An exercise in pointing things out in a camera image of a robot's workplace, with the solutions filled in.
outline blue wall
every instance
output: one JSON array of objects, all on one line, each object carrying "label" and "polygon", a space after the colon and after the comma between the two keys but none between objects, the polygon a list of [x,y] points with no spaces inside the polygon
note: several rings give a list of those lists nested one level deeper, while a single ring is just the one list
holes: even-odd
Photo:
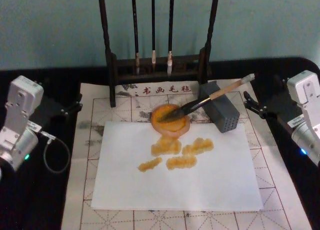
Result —
[{"label": "blue wall", "polygon": [[[131,0],[105,0],[111,49],[134,58]],[[136,0],[139,51],[151,57],[151,0]],[[212,0],[174,0],[173,55],[203,47]],[[169,0],[156,0],[157,56]],[[303,56],[320,66],[320,0],[219,0],[211,60]],[[0,70],[104,66],[98,0],[0,0]]]}]

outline cable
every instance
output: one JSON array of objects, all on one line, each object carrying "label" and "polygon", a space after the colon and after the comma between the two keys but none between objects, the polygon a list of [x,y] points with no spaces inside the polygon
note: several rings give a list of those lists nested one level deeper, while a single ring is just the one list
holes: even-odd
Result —
[{"label": "cable", "polygon": [[69,163],[70,163],[70,158],[71,158],[71,156],[70,156],[70,150],[69,150],[69,147],[68,147],[62,140],[60,140],[59,138],[56,137],[54,140],[57,140],[58,142],[60,142],[60,143],[64,146],[64,149],[65,149],[66,152],[67,152],[68,160],[67,160],[66,165],[65,165],[61,170],[59,170],[59,171],[53,170],[51,167],[49,167],[49,165],[48,165],[48,163],[47,163],[46,155],[47,155],[48,147],[49,147],[50,143],[52,142],[52,139],[51,139],[51,138],[49,138],[49,140],[48,140],[48,142],[46,143],[46,146],[45,146],[45,148],[44,148],[43,161],[44,161],[45,167],[46,167],[51,173],[53,173],[53,174],[61,174],[61,173],[63,173],[63,172],[67,169],[67,167],[68,167],[68,165],[69,165]]}]

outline calligraphy brush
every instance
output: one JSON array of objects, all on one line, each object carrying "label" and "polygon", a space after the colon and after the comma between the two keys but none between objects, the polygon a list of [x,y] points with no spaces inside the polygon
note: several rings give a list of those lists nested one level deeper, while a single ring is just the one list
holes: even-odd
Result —
[{"label": "calligraphy brush", "polygon": [[235,89],[245,83],[252,81],[253,79],[255,79],[255,74],[254,73],[249,74],[248,76],[245,76],[244,78],[242,78],[238,81],[235,81],[234,83],[230,84],[229,86],[210,94],[209,97],[204,97],[201,99],[191,101],[191,102],[189,102],[189,103],[187,103],[177,109],[174,109],[174,110],[168,112],[164,116],[160,117],[157,121],[159,123],[168,123],[168,122],[172,122],[172,121],[181,119],[184,116],[194,112],[198,108],[209,103],[211,100],[214,100],[214,99],[232,91],[233,89]]},{"label": "calligraphy brush", "polygon": [[168,76],[171,75],[172,72],[172,32],[173,32],[173,24],[174,24],[174,3],[175,0],[170,0],[169,6],[169,41],[168,41]]},{"label": "calligraphy brush", "polygon": [[152,70],[156,69],[156,27],[155,27],[155,0],[151,0],[152,8]]},{"label": "calligraphy brush", "polygon": [[132,0],[133,28],[134,28],[134,47],[135,47],[135,68],[136,74],[140,71],[139,59],[139,43],[138,43],[138,21],[137,21],[137,6],[136,0]]}]

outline paper mat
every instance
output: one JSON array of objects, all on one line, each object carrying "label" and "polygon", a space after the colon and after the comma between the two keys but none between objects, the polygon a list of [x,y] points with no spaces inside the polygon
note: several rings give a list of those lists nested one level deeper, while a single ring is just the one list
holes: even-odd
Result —
[{"label": "paper mat", "polygon": [[105,123],[91,207],[105,210],[257,211],[263,204],[245,130],[220,133],[213,123],[191,124],[182,146],[210,138],[214,149],[197,155],[190,169],[168,170],[166,160],[140,172],[153,159],[160,134],[150,123]]}]

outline gray block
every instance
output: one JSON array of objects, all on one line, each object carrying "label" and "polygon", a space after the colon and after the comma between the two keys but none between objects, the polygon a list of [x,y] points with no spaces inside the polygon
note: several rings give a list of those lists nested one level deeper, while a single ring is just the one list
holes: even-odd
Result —
[{"label": "gray block", "polygon": [[[200,85],[199,98],[208,97],[220,90],[216,81]],[[205,113],[217,126],[221,133],[228,132],[237,127],[240,113],[226,95],[220,96],[203,106]]]}]

